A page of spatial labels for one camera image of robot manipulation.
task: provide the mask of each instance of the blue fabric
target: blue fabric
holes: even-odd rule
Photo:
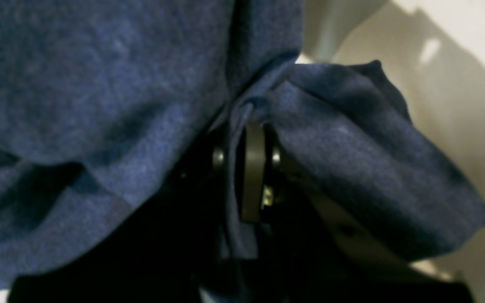
[[[378,62],[294,65],[301,24],[300,1],[0,0],[0,289],[98,244],[225,122],[233,258],[258,257],[233,177],[250,120],[404,259],[485,226]]]

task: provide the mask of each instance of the blue sweater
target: blue sweater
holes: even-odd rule
[[[233,185],[247,121],[406,260],[485,226],[378,61],[294,64],[301,16],[294,0],[0,0],[0,289],[90,250],[223,123],[233,258],[258,257]]]

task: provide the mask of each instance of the white wall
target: white wall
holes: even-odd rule
[[[308,0],[306,35],[314,36],[306,40],[305,55],[343,64],[381,60],[406,97],[416,127],[485,198],[485,0],[378,2]],[[338,20],[341,12],[332,12],[342,7],[356,12],[353,21]],[[422,265],[438,276],[459,272],[485,303],[485,229],[461,251]]]

